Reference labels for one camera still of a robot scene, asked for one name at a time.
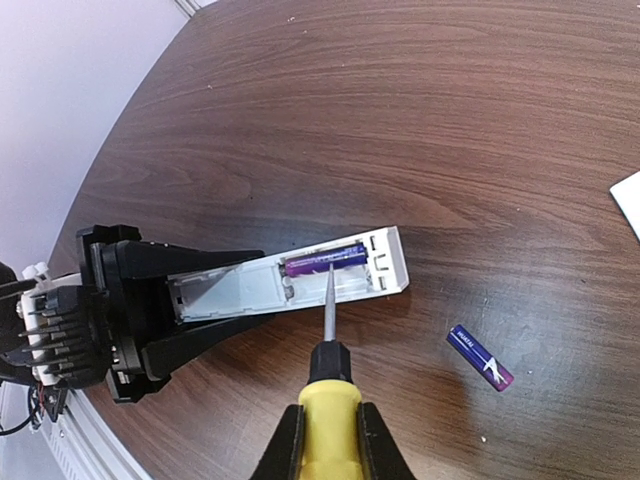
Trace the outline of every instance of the yellow screwdriver handle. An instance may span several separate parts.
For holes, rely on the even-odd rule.
[[[360,390],[342,380],[307,385],[298,399],[305,430],[299,480],[363,480],[358,448]]]

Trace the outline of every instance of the screwdriver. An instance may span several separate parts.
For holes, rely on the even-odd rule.
[[[362,395],[351,379],[351,354],[336,340],[336,294],[331,264],[324,341],[311,354],[309,382],[298,398],[305,415],[299,479],[364,479],[357,423],[361,401]]]

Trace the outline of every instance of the purple battery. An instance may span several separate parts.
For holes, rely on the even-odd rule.
[[[502,392],[511,382],[511,375],[462,325],[453,327],[447,341],[482,375],[493,388]]]
[[[334,270],[338,270],[354,265],[366,265],[366,263],[367,249],[362,243],[356,243],[348,247],[334,248],[302,257],[290,258],[284,262],[284,271],[290,277],[298,277],[300,275],[328,272],[331,264],[333,264]]]

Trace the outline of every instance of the brown wooden surface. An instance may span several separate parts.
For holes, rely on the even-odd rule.
[[[637,479],[640,247],[608,193],[640,168],[635,3],[221,1],[135,94],[53,266],[94,223],[268,253],[399,225],[409,291],[338,331],[415,474]],[[91,398],[155,478],[246,478],[321,323],[279,315],[135,406]]]

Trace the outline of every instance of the wood grain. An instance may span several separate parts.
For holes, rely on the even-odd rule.
[[[52,264],[94,223],[269,253],[399,225],[410,290],[338,333],[414,473],[637,479],[640,248],[608,189],[640,168],[639,40],[621,0],[223,0],[136,92]],[[247,478],[321,332],[279,315],[138,405],[91,398],[155,478]]]

